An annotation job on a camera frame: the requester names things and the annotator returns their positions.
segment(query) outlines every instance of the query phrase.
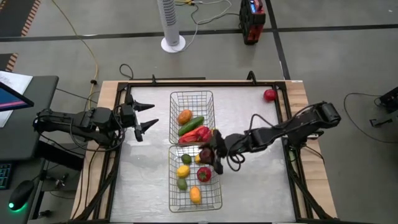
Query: red power tool battery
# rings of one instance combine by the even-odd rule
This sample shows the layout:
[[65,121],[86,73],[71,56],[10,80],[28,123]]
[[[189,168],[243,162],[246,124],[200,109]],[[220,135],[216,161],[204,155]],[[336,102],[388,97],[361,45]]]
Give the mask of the red power tool battery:
[[239,21],[244,43],[247,45],[257,43],[266,23],[266,13],[261,0],[242,0]]

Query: metal wire basket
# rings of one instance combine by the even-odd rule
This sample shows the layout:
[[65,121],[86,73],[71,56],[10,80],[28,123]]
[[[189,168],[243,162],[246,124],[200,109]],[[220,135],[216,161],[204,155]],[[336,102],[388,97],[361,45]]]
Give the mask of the metal wire basket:
[[192,118],[203,116],[203,125],[215,129],[213,93],[211,91],[176,91],[170,94],[170,134],[171,144],[178,144],[179,125],[177,118],[183,110],[192,111]]
[[[169,209],[171,212],[194,212],[205,210],[217,210],[223,206],[221,194],[221,184],[218,174],[212,166],[196,164],[195,156],[199,154],[199,146],[172,146],[169,149]],[[185,178],[188,188],[180,190],[177,187],[177,169],[184,165],[181,156],[188,154],[192,157],[190,174]],[[208,182],[200,182],[197,178],[198,169],[209,167],[211,169],[211,179]],[[190,189],[197,186],[201,193],[201,204],[194,204],[190,200]]]

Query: concrete floor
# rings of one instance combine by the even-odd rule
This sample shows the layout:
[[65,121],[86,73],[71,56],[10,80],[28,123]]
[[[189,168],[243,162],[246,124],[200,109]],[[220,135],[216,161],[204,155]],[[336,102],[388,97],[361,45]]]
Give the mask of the concrete floor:
[[[240,0],[231,0],[230,12],[237,12]],[[59,1],[79,34],[115,34],[162,31],[156,0]],[[220,12],[224,4],[200,6],[197,18]],[[273,0],[278,27],[353,26],[398,23],[396,1],[371,0]],[[178,9],[181,30],[194,30],[191,7]],[[201,29],[230,29],[238,23],[228,16]],[[267,18],[266,27],[270,27]],[[66,20],[43,0],[28,36],[72,35]],[[398,220],[398,150],[396,144],[373,141],[360,133],[343,111],[349,92],[383,94],[397,86],[398,30],[346,30],[280,33],[290,76],[303,80],[311,103],[332,102],[342,115],[340,125],[320,138],[333,200],[342,220],[396,223]],[[124,80],[119,65],[132,65],[135,78],[207,77],[243,79],[253,70],[258,79],[281,80],[278,54],[271,33],[264,33],[254,46],[243,44],[241,34],[199,35],[190,48],[176,55],[160,49],[160,37],[88,40],[99,63],[99,83]],[[0,54],[18,53],[14,72],[30,75],[58,75],[59,88],[88,95],[94,63],[78,40],[0,43]],[[53,110],[78,112],[85,101],[57,92]],[[374,129],[369,119],[382,111],[373,98],[352,96],[348,111],[358,125],[373,136],[397,139],[394,125]],[[50,133],[62,143],[67,134]],[[45,197],[43,206],[54,205],[67,219],[73,201],[56,206],[59,198]],[[40,223],[50,223],[41,219]]]

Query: black desk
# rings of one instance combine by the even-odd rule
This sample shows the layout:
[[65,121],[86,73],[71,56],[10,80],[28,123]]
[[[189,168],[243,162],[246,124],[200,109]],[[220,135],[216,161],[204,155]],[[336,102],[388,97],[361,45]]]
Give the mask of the black desk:
[[35,180],[35,189],[26,208],[19,212],[12,212],[8,209],[8,200],[12,191],[23,180],[33,179],[43,169],[44,159],[32,158],[39,141],[39,134],[34,132],[32,122],[38,111],[50,108],[57,83],[58,77],[56,76],[33,77],[24,96],[35,103],[34,107],[15,110],[6,125],[0,129],[0,158],[9,161],[22,157],[27,159],[19,161],[14,166],[9,190],[0,190],[0,223],[25,224],[31,217],[31,208],[34,204],[39,179]]

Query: red apple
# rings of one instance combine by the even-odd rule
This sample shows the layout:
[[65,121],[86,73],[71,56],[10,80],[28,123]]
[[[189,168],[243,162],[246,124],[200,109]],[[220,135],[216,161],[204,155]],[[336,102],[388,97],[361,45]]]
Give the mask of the red apple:
[[276,91],[275,90],[266,90],[264,92],[264,99],[267,102],[274,101],[276,99]]

